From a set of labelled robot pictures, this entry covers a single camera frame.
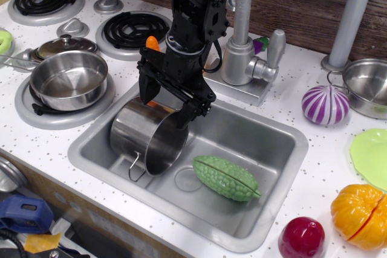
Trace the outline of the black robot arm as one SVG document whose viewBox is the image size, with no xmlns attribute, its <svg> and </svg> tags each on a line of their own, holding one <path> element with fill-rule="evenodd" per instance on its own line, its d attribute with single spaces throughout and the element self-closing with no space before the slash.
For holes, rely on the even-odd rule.
<svg viewBox="0 0 387 258">
<path fill-rule="evenodd" d="M 226 0 L 172 0 L 172 26 L 166 34 L 166 51 L 145 46 L 138 62 L 140 98 L 153 100 L 161 88 L 183 102 L 177 114 L 177 129 L 184 129 L 197 116 L 210 112 L 216 95 L 203 73 L 215 73 L 222 64 L 206 68 L 212 47 L 221 52 L 218 42 L 230 23 Z"/>
</svg>

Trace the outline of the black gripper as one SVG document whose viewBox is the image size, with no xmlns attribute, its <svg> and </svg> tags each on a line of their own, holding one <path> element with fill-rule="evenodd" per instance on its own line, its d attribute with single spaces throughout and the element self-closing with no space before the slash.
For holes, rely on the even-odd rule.
<svg viewBox="0 0 387 258">
<path fill-rule="evenodd" d="M 211 44 L 195 53 L 167 46 L 164 53 L 143 47 L 138 62 L 140 98 L 148 104 L 166 89 L 183 102 L 177 114 L 176 128 L 183 130 L 197 116 L 210 112 L 216 95 L 206 83 L 203 70 Z"/>
</svg>

